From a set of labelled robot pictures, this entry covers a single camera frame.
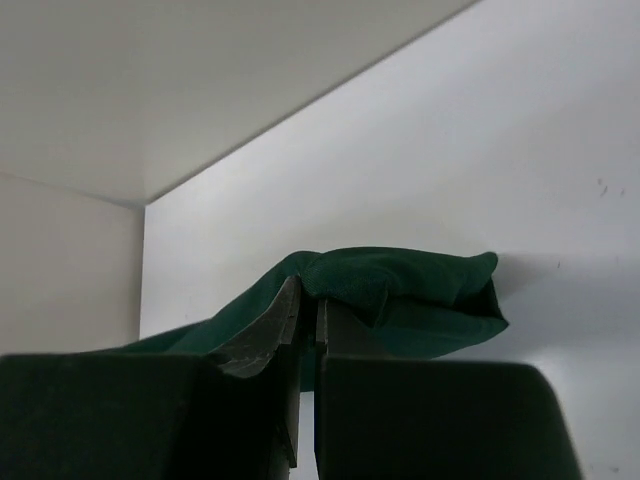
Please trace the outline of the dark green cloth placemat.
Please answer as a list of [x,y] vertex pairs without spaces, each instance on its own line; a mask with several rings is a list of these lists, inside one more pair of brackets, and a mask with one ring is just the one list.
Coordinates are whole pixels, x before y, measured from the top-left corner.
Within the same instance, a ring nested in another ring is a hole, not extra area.
[[493,282],[498,257],[391,247],[296,251],[213,317],[116,348],[123,354],[211,355],[272,304],[290,277],[303,299],[346,306],[392,356],[434,359],[508,326]]

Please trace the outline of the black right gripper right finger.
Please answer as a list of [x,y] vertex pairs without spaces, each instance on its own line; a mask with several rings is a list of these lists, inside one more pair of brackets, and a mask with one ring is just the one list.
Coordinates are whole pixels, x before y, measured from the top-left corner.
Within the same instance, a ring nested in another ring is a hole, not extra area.
[[316,324],[323,479],[578,479],[556,395],[518,363],[397,359],[345,306]]

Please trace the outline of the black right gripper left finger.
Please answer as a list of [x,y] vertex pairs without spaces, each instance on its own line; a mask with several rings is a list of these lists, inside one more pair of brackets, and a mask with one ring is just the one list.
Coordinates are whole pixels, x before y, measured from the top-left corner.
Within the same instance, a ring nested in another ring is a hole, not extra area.
[[285,479],[297,464],[301,286],[205,355],[1,360],[5,479]]

